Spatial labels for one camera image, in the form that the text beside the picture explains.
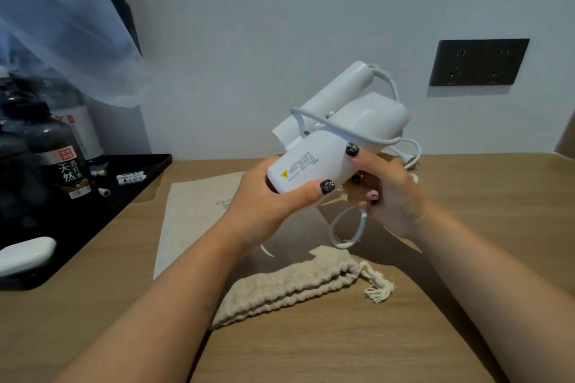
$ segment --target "red logo on label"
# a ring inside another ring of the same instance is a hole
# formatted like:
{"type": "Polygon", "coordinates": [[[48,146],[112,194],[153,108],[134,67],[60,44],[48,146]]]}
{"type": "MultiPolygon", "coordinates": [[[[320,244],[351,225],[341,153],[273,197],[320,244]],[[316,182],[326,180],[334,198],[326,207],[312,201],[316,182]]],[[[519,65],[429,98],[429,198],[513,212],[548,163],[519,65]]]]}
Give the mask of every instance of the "red logo on label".
{"type": "Polygon", "coordinates": [[[74,150],[71,147],[66,147],[58,150],[62,161],[67,161],[68,159],[74,159],[76,155],[74,154],[74,150]]]}

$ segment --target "forearm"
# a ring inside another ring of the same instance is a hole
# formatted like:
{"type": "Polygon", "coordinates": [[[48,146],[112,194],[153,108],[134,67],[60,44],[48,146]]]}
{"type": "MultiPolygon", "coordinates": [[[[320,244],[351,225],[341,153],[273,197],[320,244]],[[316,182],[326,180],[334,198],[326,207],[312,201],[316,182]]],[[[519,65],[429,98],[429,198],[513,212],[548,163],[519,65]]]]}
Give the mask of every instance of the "forearm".
{"type": "Polygon", "coordinates": [[[575,381],[573,297],[435,207],[413,241],[510,379],[575,381]]]}
{"type": "Polygon", "coordinates": [[[57,381],[183,382],[227,275],[243,252],[217,223],[57,381]]]}

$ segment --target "hand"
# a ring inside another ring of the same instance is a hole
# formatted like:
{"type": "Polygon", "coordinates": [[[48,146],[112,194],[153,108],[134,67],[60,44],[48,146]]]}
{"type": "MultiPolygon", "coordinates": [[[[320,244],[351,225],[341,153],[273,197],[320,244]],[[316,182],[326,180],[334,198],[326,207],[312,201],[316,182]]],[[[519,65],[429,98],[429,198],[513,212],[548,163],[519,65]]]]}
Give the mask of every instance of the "hand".
{"type": "Polygon", "coordinates": [[[347,145],[346,154],[358,170],[343,184],[347,200],[368,211],[391,233],[413,237],[430,202],[401,162],[390,155],[380,158],[353,143],[347,145]]]}
{"type": "Polygon", "coordinates": [[[268,240],[292,213],[335,189],[331,180],[314,180],[284,194],[272,191],[266,172],[278,159],[279,156],[264,159],[244,173],[232,203],[219,221],[240,240],[244,252],[268,240]]]}

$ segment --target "wall socket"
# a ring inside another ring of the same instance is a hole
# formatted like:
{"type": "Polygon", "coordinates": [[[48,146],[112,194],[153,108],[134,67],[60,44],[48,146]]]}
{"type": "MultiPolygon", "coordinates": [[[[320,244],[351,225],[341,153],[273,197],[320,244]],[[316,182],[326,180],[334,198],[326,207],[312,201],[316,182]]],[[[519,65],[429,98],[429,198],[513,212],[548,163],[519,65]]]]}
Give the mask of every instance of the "wall socket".
{"type": "Polygon", "coordinates": [[[513,85],[529,38],[441,40],[431,86],[513,85]]]}

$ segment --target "black tray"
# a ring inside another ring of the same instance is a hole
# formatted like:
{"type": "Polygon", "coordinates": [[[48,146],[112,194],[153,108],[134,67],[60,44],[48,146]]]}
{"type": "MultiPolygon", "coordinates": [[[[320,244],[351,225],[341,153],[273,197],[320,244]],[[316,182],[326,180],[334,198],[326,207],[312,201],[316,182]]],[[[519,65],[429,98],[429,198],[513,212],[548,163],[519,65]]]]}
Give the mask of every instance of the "black tray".
{"type": "Polygon", "coordinates": [[[94,177],[99,188],[106,188],[111,195],[102,198],[90,220],[82,220],[81,227],[63,227],[62,224],[41,224],[36,236],[51,236],[57,242],[54,255],[46,265],[0,278],[0,290],[33,289],[46,282],[68,262],[90,239],[97,235],[122,209],[172,163],[172,155],[111,155],[108,156],[108,176],[94,177]],[[118,174],[143,171],[146,180],[133,185],[119,186],[118,174]]]}

